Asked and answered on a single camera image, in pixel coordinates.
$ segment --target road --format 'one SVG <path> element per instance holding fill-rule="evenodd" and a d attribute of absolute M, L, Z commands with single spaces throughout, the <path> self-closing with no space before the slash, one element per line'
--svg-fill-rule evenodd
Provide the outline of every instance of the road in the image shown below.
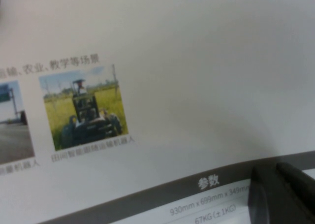
<path fill-rule="evenodd" d="M 0 164 L 34 157 L 29 127 L 0 125 Z"/>

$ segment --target grass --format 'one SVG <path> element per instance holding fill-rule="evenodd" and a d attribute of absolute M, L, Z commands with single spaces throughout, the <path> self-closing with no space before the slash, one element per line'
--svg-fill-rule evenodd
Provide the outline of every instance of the grass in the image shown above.
<path fill-rule="evenodd" d="M 128 134 L 122 96 L 119 88 L 117 90 L 117 98 L 115 96 L 115 89 L 107 89 L 95 92 L 95 97 L 98 109 L 100 110 L 101 108 L 106 108 L 108 113 L 115 113 L 122 124 L 123 134 Z M 72 98 L 68 97 L 56 99 L 54 101 L 46 101 L 45 107 L 55 144 L 55 149 L 56 151 L 61 150 L 63 149 L 61 146 L 61 131 L 63 127 L 68 124 L 69 117 L 76 115 Z"/>

